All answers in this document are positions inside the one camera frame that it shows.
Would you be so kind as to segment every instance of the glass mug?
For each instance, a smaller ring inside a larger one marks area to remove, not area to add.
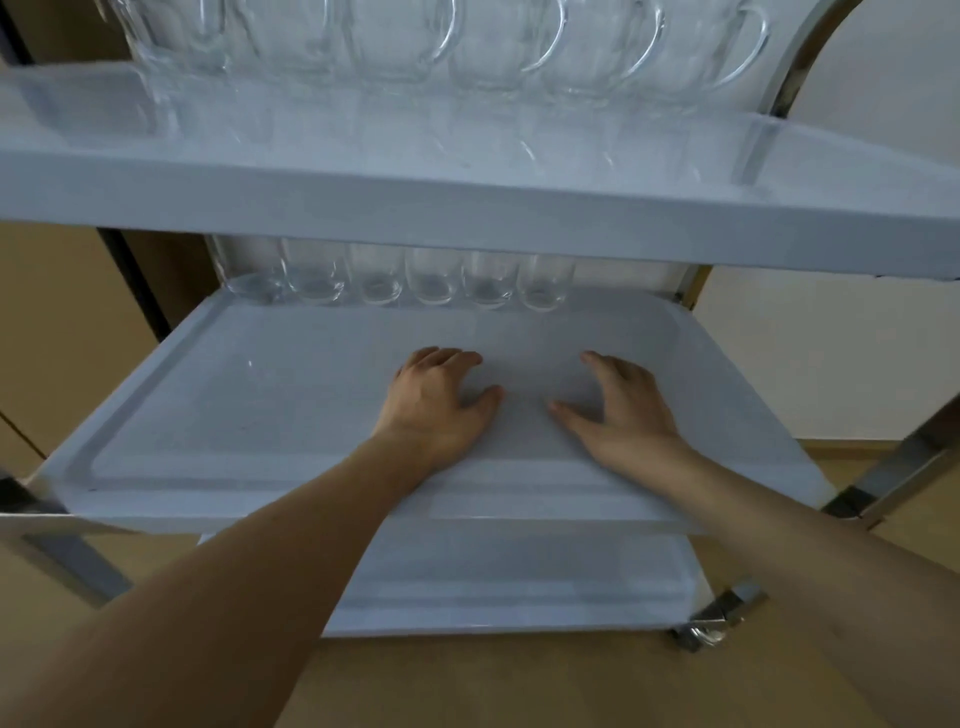
[[[653,13],[653,34],[636,54],[640,31]],[[564,47],[540,74],[553,96],[604,98],[655,56],[665,27],[656,0],[580,0],[571,4]],[[549,42],[546,37],[541,44]]]
[[[420,82],[456,44],[463,0],[346,0],[350,60],[368,81]]]
[[[481,308],[499,308],[514,295],[518,264],[515,255],[506,253],[467,253],[464,293]]]
[[[450,53],[450,79],[461,88],[515,91],[560,48],[566,0],[460,0],[464,29]],[[557,30],[539,51],[540,29],[556,5]]]
[[[409,248],[406,254],[407,285],[421,303],[450,303],[460,288],[462,261],[460,251]]]
[[[283,259],[274,237],[213,235],[206,239],[221,284],[235,296],[273,303],[283,293]]]
[[[759,22],[756,42],[743,62],[718,79],[750,15]],[[643,87],[667,98],[683,98],[729,84],[743,75],[766,48],[771,25],[766,10],[745,0],[673,0],[670,34],[650,72],[644,74]]]
[[[364,303],[386,305],[403,292],[403,248],[398,245],[350,243],[350,280]]]
[[[336,303],[347,292],[347,246],[322,240],[281,243],[287,285],[306,303]]]
[[[280,72],[333,68],[333,0],[232,0],[253,56]]]
[[[133,57],[160,65],[222,70],[226,0],[111,0]]]
[[[560,255],[528,255],[520,263],[516,290],[531,310],[552,311],[566,300],[576,261]]]

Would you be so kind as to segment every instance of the person's right hand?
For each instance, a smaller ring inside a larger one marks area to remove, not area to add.
[[[604,421],[588,420],[560,401],[550,402],[550,412],[580,439],[594,460],[615,473],[640,480],[648,472],[645,466],[692,452],[677,432],[650,372],[597,352],[583,352],[580,358],[593,370],[603,390]]]

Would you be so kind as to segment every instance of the bare skin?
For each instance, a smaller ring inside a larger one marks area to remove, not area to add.
[[[604,422],[559,402],[551,411],[599,463],[737,554],[888,720],[955,722],[960,577],[710,462],[679,436],[649,373],[583,359]],[[367,442],[110,603],[0,707],[0,725],[272,725],[379,525],[492,421],[500,388],[469,407],[458,398],[481,361],[412,354]]]

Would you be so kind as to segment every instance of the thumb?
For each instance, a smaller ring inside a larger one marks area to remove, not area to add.
[[[557,422],[579,437],[584,444],[599,434],[601,425],[593,420],[588,420],[569,404],[554,400],[550,402],[549,409],[550,414],[554,416]]]
[[[493,387],[487,387],[487,389],[481,392],[477,401],[469,407],[469,411],[472,412],[479,421],[481,431],[487,429],[490,423],[493,422],[493,418],[496,416],[496,411],[500,408],[500,403],[503,401],[505,394],[503,387],[495,384]]]

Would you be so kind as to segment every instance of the floor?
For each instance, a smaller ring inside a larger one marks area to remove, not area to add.
[[[837,485],[870,463],[829,460]],[[878,530],[960,570],[960,471]],[[134,580],[195,537],[91,538]],[[739,568],[694,543],[714,589]],[[89,609],[0,551],[0,685],[9,685]],[[351,640],[321,643],[279,725],[882,726],[863,699],[767,603],[721,646],[688,655],[662,634]]]

